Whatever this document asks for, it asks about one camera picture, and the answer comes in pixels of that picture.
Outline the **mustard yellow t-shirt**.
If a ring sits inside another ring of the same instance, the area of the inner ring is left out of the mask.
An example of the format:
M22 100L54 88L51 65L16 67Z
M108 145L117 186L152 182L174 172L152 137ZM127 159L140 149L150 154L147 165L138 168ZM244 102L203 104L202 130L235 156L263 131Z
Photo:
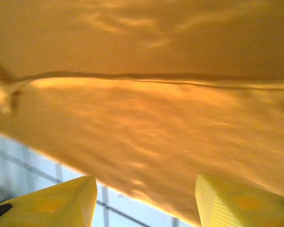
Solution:
M195 225L201 173L284 196L284 0L0 0L0 135Z

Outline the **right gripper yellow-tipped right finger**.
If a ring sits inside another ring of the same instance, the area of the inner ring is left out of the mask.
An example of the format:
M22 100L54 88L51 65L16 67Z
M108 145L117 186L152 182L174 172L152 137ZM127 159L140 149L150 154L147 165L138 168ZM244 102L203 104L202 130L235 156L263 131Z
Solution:
M284 227L284 196L198 175L195 197L202 227Z

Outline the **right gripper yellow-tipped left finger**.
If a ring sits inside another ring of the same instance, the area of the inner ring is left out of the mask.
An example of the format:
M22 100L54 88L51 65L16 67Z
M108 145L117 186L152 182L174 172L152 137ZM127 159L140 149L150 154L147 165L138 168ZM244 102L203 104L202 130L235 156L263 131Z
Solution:
M92 227L95 177L86 175L0 203L0 227Z

